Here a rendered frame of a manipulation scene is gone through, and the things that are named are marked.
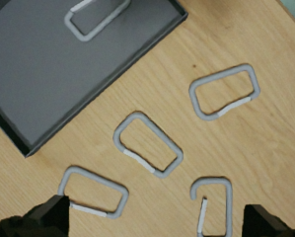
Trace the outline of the grey tray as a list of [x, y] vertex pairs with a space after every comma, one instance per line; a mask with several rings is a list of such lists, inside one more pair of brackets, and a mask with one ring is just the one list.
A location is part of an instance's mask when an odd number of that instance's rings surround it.
[[[131, 0], [91, 40], [80, 41], [64, 18], [82, 1], [0, 0], [0, 129], [25, 158], [188, 15], [178, 0]], [[71, 22], [85, 36], [123, 1], [96, 0]]]

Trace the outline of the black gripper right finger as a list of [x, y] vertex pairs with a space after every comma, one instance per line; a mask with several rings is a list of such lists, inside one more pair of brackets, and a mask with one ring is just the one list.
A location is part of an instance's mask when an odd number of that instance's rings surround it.
[[295, 237], [295, 229], [273, 216], [261, 204], [246, 204], [242, 237]]

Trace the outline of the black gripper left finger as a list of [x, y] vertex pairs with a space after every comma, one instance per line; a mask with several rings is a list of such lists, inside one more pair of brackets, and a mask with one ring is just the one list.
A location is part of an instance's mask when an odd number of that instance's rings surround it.
[[23, 216], [0, 220], [0, 237], [68, 237], [69, 210], [69, 196], [53, 195]]

